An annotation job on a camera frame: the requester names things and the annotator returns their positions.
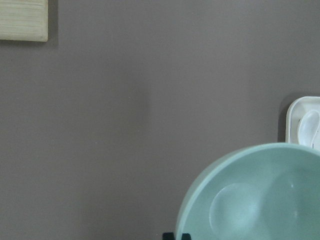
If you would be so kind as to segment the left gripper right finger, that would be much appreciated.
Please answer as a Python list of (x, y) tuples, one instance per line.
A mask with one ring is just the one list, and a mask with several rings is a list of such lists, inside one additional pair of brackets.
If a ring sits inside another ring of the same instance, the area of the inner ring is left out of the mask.
[(181, 240), (192, 240), (192, 237), (189, 233), (183, 233), (181, 236)]

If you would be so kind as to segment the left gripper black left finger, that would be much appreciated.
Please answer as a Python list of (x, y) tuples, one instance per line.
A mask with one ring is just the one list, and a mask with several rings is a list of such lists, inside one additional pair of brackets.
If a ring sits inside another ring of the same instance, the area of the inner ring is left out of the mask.
[(175, 234), (173, 232), (164, 232), (162, 234), (162, 240), (175, 240)]

